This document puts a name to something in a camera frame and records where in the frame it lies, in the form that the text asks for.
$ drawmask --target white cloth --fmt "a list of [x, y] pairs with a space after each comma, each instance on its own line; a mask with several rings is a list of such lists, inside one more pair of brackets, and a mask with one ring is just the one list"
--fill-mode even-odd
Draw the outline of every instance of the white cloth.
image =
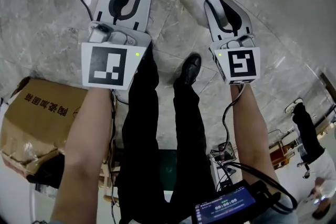
[[331, 198], [336, 191], [336, 168], [328, 151], [324, 150], [324, 153], [309, 165], [309, 168], [315, 179], [321, 177], [325, 180], [320, 187], [322, 196]]

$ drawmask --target black pants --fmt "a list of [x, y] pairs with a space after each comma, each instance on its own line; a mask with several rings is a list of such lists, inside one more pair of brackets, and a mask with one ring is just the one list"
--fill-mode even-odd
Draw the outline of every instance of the black pants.
[[120, 224], [134, 219], [139, 223], [179, 223], [193, 212], [195, 204], [215, 193], [199, 97], [191, 86], [177, 80], [174, 106], [177, 135], [177, 179], [168, 204], [159, 174], [159, 148], [156, 128], [159, 116], [156, 86], [159, 75], [150, 55], [142, 60], [129, 92], [129, 112], [122, 137], [124, 160], [118, 176], [121, 209]]
[[311, 164], [323, 154], [324, 148], [320, 145], [320, 142], [317, 139], [314, 124], [306, 111], [305, 106], [302, 103], [297, 104], [293, 113], [293, 121], [299, 128], [303, 147], [307, 152], [307, 155], [302, 157], [302, 160], [305, 163]]

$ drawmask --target black shoe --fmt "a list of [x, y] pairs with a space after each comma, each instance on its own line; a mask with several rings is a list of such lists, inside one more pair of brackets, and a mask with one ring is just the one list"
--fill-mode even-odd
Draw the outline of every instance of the black shoe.
[[201, 56], [199, 54], [191, 54], [183, 63], [181, 75], [176, 81], [191, 86], [196, 81], [201, 65]]

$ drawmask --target person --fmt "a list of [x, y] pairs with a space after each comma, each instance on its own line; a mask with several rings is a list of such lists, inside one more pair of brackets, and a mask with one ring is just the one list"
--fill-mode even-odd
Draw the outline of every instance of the person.
[[300, 153], [303, 162], [299, 163], [298, 167], [303, 165], [306, 167], [304, 178], [314, 176], [315, 187], [309, 196], [312, 197], [311, 200], [315, 201], [317, 198], [320, 202], [312, 216], [315, 219], [322, 219], [328, 213], [331, 198], [336, 191], [335, 164], [328, 151], [320, 145], [314, 124], [302, 99], [299, 98], [289, 105], [286, 112], [293, 114], [292, 119], [299, 129], [305, 151]]
[[[190, 55], [174, 82], [177, 136], [177, 179], [170, 200], [164, 199], [159, 175], [159, 147], [156, 141], [159, 116], [158, 69], [149, 48], [134, 76], [129, 91], [129, 111], [122, 128], [124, 159], [117, 178], [121, 210], [120, 224], [179, 223], [188, 219], [196, 204], [215, 193], [199, 97], [192, 84], [201, 68], [201, 57]], [[231, 86], [232, 99], [239, 94]], [[235, 138], [240, 161], [274, 180], [265, 121], [250, 85], [246, 85], [233, 107]], [[51, 223], [95, 223], [100, 166], [107, 147], [111, 123], [110, 91], [91, 88], [72, 125], [65, 149], [65, 170], [58, 190]], [[243, 172], [253, 184], [259, 179]], [[286, 196], [281, 202], [291, 207]], [[294, 213], [281, 215], [272, 209], [253, 223], [297, 223]]]

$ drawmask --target cardboard box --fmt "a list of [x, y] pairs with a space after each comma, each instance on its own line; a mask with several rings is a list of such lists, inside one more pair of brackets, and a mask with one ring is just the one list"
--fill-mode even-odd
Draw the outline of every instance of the cardboard box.
[[6, 163], [33, 175], [42, 163], [64, 151], [87, 90], [39, 79], [27, 81], [14, 92], [21, 90], [5, 113], [0, 151]]

